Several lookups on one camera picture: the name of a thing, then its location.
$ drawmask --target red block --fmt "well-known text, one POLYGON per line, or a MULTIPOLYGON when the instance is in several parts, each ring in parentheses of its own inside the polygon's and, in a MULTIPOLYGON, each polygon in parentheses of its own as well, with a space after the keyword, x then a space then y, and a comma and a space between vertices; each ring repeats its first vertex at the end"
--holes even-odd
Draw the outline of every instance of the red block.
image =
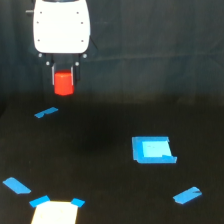
POLYGON ((75 91, 72 85, 72 73, 70 70, 57 71, 54 74, 54 92, 57 95, 71 95, 75 91))

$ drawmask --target blue paper piece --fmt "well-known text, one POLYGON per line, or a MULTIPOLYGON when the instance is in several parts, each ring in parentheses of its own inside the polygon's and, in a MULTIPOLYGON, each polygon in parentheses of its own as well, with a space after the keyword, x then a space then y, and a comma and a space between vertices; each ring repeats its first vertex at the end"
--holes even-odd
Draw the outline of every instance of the blue paper piece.
POLYGON ((138 163, 176 163, 169 147, 168 137, 132 138, 133 159, 138 163))
POLYGON ((37 117, 37 118, 42 118, 44 116, 44 114, 52 114, 52 113, 54 113, 56 111, 58 111, 57 108, 51 107, 51 108, 49 108, 49 109, 47 109, 45 111, 42 111, 40 113, 35 114, 34 116, 37 117))
POLYGON ((78 206, 79 208, 81 208, 81 207, 85 204, 85 201, 82 201, 82 200, 80 200, 80 199, 74 198, 74 199, 71 201, 71 203, 72 203, 73 205, 76 205, 76 206, 78 206))
POLYGON ((43 196, 41 198, 38 198, 38 199, 35 199, 33 201, 30 201, 30 205, 35 208, 37 207, 38 205, 40 204, 43 204, 44 202, 47 202, 47 201, 50 201, 50 198, 46 195, 46 196, 43 196))
POLYGON ((8 188, 14 191, 16 194, 29 194, 31 190, 21 184, 18 180, 13 177, 8 178, 7 180, 3 181, 8 188))
POLYGON ((194 199, 200 195, 202 195, 200 190, 197 187, 192 187, 192 188, 176 195, 175 197, 173 197, 173 199, 175 200, 176 203, 185 204, 186 202, 191 201, 192 199, 194 199))

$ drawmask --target white square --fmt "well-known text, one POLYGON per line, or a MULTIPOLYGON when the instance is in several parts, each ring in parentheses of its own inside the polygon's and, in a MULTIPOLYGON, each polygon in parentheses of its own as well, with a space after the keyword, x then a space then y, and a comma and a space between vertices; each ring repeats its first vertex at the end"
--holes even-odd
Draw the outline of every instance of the white square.
POLYGON ((167 141, 145 141, 142 146, 144 157, 172 156, 167 141))
POLYGON ((36 207, 31 224, 75 224, 78 206, 48 201, 36 207))

